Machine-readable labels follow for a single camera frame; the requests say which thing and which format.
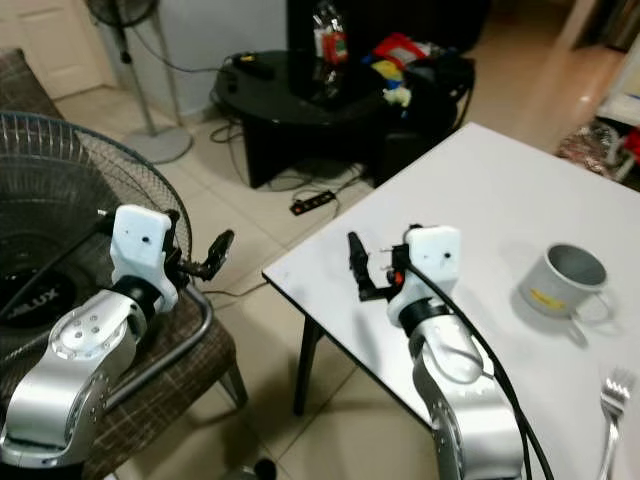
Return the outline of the black table leg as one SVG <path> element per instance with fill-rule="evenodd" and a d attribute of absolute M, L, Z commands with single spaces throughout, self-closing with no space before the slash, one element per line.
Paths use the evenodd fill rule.
<path fill-rule="evenodd" d="M 317 343 L 324 338 L 324 330 L 316 323 L 314 317 L 303 317 L 303 332 L 300 344 L 300 357 L 297 362 L 296 379 L 294 379 L 294 393 L 292 402 L 292 412 L 294 416 L 305 415 L 308 385 L 312 370 L 314 370 L 314 360 Z"/>

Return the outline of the silver metal fork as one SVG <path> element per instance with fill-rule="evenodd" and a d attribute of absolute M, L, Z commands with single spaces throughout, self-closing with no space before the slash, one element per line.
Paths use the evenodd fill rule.
<path fill-rule="evenodd" d="M 625 416 L 631 390 L 634 389 L 637 379 L 640 379 L 640 375 L 636 372 L 626 367 L 614 367 L 602 383 L 600 402 L 602 402 L 607 430 L 605 430 L 605 445 L 596 480 L 612 479 L 614 458 L 616 458 L 621 438 L 621 421 Z"/>

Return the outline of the grey pedestal fan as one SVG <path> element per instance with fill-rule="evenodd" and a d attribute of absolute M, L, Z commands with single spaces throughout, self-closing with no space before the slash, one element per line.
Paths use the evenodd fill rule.
<path fill-rule="evenodd" d="M 131 79 L 134 99 L 143 118 L 143 127 L 124 138 L 124 145 L 154 165 L 174 163 L 186 155 L 193 137 L 177 125 L 156 125 L 148 105 L 140 74 L 134 67 L 127 38 L 129 28 L 145 22 L 156 12 L 159 0 L 84 0 L 91 17 L 109 28 L 120 64 Z"/>

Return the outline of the small white crumpled item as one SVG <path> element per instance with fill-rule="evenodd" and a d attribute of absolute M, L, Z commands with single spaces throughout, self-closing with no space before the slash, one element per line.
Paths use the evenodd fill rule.
<path fill-rule="evenodd" d="M 384 97 L 384 100 L 387 101 L 389 105 L 394 106 L 394 108 L 407 109 L 412 102 L 412 91 L 410 88 L 404 87 L 403 84 L 381 91 L 381 96 Z"/>

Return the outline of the grey mug with yellow label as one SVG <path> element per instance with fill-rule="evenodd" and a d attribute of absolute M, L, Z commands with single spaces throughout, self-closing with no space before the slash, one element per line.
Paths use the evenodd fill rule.
<path fill-rule="evenodd" d="M 609 279 L 595 253 L 571 243 L 549 244 L 518 279 L 515 306 L 550 319 L 603 326 L 616 320 Z"/>

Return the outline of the black power strip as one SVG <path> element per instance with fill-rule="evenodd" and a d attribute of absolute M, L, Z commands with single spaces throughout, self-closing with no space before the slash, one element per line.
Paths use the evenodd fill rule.
<path fill-rule="evenodd" d="M 321 206 L 325 206 L 326 204 L 329 204 L 329 202 L 333 202 L 335 198 L 337 198 L 337 195 L 335 195 L 332 189 L 302 192 L 301 196 L 293 198 L 292 204 L 289 206 L 289 211 L 291 211 L 293 215 L 300 216 L 306 214 L 306 212 L 320 209 Z"/>

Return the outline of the small black device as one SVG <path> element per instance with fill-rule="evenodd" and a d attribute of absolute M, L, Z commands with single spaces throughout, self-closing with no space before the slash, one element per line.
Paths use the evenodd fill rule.
<path fill-rule="evenodd" d="M 232 56 L 232 65 L 238 72 L 261 81 L 273 81 L 275 78 L 274 65 L 269 58 L 262 58 L 260 52 L 239 52 Z"/>

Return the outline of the floral patterned mat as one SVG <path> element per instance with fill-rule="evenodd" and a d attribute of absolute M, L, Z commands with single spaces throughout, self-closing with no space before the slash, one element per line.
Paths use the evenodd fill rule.
<path fill-rule="evenodd" d="M 598 116 L 567 134 L 554 155 L 640 192 L 640 127 Z"/>

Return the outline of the red snack bag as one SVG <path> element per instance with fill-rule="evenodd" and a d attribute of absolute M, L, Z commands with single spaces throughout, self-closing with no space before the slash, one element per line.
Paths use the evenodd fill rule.
<path fill-rule="evenodd" d="M 422 46 L 412 41 L 411 37 L 402 33 L 392 33 L 384 38 L 371 52 L 371 61 L 387 59 L 401 65 L 402 69 L 410 67 L 417 60 L 429 58 L 430 46 Z"/>

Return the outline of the black round coffee table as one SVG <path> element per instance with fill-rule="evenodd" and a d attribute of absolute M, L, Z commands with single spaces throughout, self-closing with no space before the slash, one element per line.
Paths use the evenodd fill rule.
<path fill-rule="evenodd" d="M 317 59 L 289 50 L 260 51 L 275 78 L 247 76 L 221 65 L 214 93 L 219 108 L 238 120 L 252 187 L 264 186 L 307 160 L 364 165 L 375 186 L 387 182 L 457 131 L 476 83 L 476 61 L 453 54 L 417 61 L 404 72 L 412 91 L 407 109 L 389 105 L 385 81 L 361 61 L 343 69 L 338 96 L 316 99 Z"/>

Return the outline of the black robot foot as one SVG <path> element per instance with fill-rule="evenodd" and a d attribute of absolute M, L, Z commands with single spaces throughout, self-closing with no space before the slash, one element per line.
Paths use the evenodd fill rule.
<path fill-rule="evenodd" d="M 279 471 L 274 461 L 269 458 L 260 458 L 251 466 L 236 471 L 232 480 L 278 480 Z"/>

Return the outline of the yellow and blue packet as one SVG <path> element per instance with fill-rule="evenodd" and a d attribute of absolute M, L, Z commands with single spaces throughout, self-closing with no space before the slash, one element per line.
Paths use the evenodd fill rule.
<path fill-rule="evenodd" d="M 385 81 L 387 90 L 398 90 L 404 83 L 404 73 L 401 65 L 387 59 L 371 61 L 369 64 Z"/>

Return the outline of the white panel door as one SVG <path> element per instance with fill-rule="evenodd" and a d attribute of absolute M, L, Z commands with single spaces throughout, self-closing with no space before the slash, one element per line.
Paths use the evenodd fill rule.
<path fill-rule="evenodd" d="M 114 86 L 84 0 L 1 0 L 0 49 L 19 49 L 52 99 Z"/>

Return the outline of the black cabinet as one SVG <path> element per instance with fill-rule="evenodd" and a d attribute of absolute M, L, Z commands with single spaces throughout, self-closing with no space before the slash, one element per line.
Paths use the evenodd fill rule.
<path fill-rule="evenodd" d="M 349 59 L 361 60 L 392 33 L 467 52 L 483 32 L 492 0 L 332 0 L 342 15 Z"/>

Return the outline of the clear plastic bottle red label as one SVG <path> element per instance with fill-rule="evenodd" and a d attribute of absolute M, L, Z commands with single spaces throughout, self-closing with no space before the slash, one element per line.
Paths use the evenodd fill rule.
<path fill-rule="evenodd" d="M 329 102 L 338 96 L 349 58 L 346 18 L 333 0 L 317 0 L 311 19 L 317 59 L 314 78 L 319 83 L 316 99 Z"/>

